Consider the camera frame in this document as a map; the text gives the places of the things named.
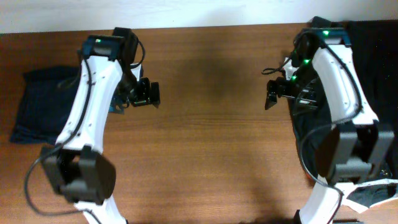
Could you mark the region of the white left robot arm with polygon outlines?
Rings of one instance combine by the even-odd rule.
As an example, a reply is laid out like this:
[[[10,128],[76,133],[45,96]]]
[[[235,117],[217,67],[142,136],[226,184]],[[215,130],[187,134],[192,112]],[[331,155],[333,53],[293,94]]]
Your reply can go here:
[[[103,155],[103,135],[109,113],[160,105],[159,84],[145,78],[141,62],[134,61],[138,48],[143,44],[137,35],[121,27],[84,41],[67,122],[54,147],[43,148],[37,160],[53,191],[89,223],[127,223],[113,197],[116,168]]]

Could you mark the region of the navy blue shorts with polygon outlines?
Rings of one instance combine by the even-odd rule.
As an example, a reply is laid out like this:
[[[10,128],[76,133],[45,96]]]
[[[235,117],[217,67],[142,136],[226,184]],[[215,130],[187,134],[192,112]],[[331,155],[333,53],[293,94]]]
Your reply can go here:
[[[110,102],[121,79],[118,68],[57,66],[23,77],[26,86],[11,142],[102,149]]]

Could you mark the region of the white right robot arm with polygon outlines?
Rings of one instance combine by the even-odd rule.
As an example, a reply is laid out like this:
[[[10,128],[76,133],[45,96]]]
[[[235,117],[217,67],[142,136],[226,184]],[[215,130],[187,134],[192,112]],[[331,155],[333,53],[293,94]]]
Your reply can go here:
[[[366,99],[344,29],[302,29],[279,72],[282,76],[267,84],[266,109],[285,97],[315,110],[319,104],[313,86],[320,82],[331,117],[320,126],[327,135],[315,150],[312,194],[295,212],[294,223],[333,223],[342,205],[363,211],[349,199],[355,190],[397,185],[395,179],[378,177],[394,132],[379,121]]]

